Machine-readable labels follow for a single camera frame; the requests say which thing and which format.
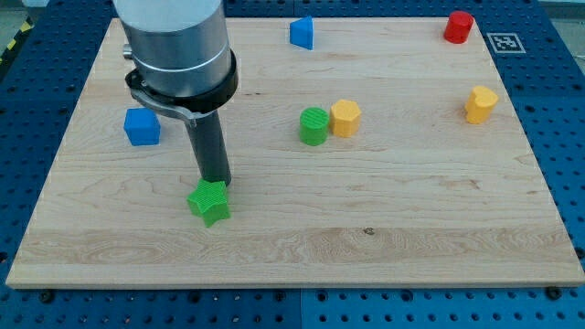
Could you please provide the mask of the black wrist flange clamp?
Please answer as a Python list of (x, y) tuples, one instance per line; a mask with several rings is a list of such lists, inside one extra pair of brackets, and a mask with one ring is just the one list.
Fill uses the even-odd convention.
[(229, 73), (217, 87), (189, 97), (166, 96), (146, 84), (138, 69), (125, 76), (126, 85), (133, 99), (156, 114), (178, 119), (195, 125), (201, 119), (219, 109), (235, 94), (239, 85), (238, 63), (233, 50), (230, 51)]

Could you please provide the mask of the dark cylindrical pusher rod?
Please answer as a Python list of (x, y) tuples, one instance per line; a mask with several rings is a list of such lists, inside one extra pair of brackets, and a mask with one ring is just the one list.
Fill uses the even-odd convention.
[(201, 177), (208, 182), (223, 181), (228, 186), (231, 172), (218, 111), (199, 113), (186, 123), (186, 131)]

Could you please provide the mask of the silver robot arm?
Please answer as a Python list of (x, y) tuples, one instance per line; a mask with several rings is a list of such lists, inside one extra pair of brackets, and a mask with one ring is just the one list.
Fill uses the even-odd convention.
[(134, 68), (132, 97), (155, 113), (182, 121), (200, 175), (231, 182), (218, 110), (239, 85), (221, 0), (113, 0)]

